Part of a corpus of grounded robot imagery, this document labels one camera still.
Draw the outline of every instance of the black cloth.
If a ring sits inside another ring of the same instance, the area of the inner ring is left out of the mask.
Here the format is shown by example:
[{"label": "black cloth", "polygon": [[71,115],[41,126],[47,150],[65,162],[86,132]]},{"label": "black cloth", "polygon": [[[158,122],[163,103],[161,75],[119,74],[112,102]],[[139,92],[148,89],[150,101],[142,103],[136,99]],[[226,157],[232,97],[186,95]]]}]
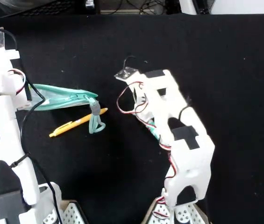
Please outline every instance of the black cloth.
[{"label": "black cloth", "polygon": [[100,133],[82,125],[49,138],[88,106],[35,112],[25,133],[63,198],[78,200],[90,223],[140,223],[169,167],[150,132],[116,108],[126,85],[113,75],[130,54],[131,67],[172,72],[216,145],[212,222],[264,223],[264,15],[33,17],[0,26],[16,35],[32,82],[93,91],[109,108]]}]

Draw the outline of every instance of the perforated metal plate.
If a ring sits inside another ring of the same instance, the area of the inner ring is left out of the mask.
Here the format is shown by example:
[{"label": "perforated metal plate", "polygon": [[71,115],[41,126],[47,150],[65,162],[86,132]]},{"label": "perforated metal plate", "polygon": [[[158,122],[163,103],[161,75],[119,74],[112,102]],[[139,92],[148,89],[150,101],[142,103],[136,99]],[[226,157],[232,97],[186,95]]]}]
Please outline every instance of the perforated metal plate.
[{"label": "perforated metal plate", "polygon": [[85,224],[75,203],[69,203],[64,211],[63,224]]},{"label": "perforated metal plate", "polygon": [[[66,210],[62,215],[63,224],[87,224],[84,222],[82,215],[80,214],[75,203],[69,203]],[[58,224],[57,214],[55,209],[45,218],[43,221],[44,224]]]},{"label": "perforated metal plate", "polygon": [[170,216],[166,205],[156,204],[147,224],[206,224],[193,204],[176,207],[174,210],[175,217],[170,217],[170,219],[158,218],[158,216],[152,215],[154,211],[162,213],[165,216]]}]

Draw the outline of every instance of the white plastic frame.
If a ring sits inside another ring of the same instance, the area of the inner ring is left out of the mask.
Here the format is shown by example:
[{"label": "white plastic frame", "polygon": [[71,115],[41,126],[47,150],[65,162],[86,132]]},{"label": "white plastic frame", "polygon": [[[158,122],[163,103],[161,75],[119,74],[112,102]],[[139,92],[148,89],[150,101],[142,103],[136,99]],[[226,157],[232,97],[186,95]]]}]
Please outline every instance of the white plastic frame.
[{"label": "white plastic frame", "polygon": [[[134,109],[142,103],[144,94],[147,97],[147,108],[138,113],[138,117],[148,122],[154,118],[156,125],[156,135],[162,137],[162,144],[171,146],[171,160],[174,163],[177,174],[173,178],[164,181],[162,196],[165,197],[166,204],[173,209],[177,204],[177,197],[181,191],[192,186],[196,194],[196,202],[205,197],[209,180],[211,177],[210,163],[214,152],[214,144],[207,134],[205,127],[192,107],[187,106],[185,98],[178,89],[178,84],[168,70],[163,70],[164,75],[147,78],[145,74],[138,71],[124,81],[133,92],[136,91],[137,99]],[[160,96],[157,90],[166,88],[166,94]],[[198,136],[196,141],[199,148],[190,150],[184,139],[174,140],[174,136],[168,126],[169,118],[177,118],[181,114],[180,121],[186,126],[193,126]],[[166,176],[173,175],[173,168],[170,166]]]}]

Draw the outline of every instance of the white wire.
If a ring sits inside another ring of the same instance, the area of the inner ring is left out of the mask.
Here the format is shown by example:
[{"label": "white wire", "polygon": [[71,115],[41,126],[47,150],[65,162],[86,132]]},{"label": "white wire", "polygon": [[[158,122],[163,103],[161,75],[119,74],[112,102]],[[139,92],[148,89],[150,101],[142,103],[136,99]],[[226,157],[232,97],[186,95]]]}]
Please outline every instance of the white wire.
[{"label": "white wire", "polygon": [[26,84],[26,75],[25,75],[25,73],[24,72],[22,72],[21,70],[19,70],[19,69],[11,69],[11,70],[9,70],[8,72],[10,72],[10,71],[15,71],[15,72],[17,72],[17,73],[19,73],[19,74],[21,74],[22,76],[23,76],[23,85],[16,91],[17,92],[17,94],[18,93],[20,93],[23,89],[24,89],[24,87],[25,87],[25,84]]}]

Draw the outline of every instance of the white 3d-printed part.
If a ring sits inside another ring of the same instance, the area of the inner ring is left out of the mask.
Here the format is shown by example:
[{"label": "white 3d-printed part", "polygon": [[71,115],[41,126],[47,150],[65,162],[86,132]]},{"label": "white 3d-printed part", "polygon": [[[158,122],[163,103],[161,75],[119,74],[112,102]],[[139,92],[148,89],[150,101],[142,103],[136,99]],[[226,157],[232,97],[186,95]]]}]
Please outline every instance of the white 3d-printed part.
[{"label": "white 3d-printed part", "polygon": [[55,209],[43,221],[44,224],[54,224],[57,221],[57,213]]}]

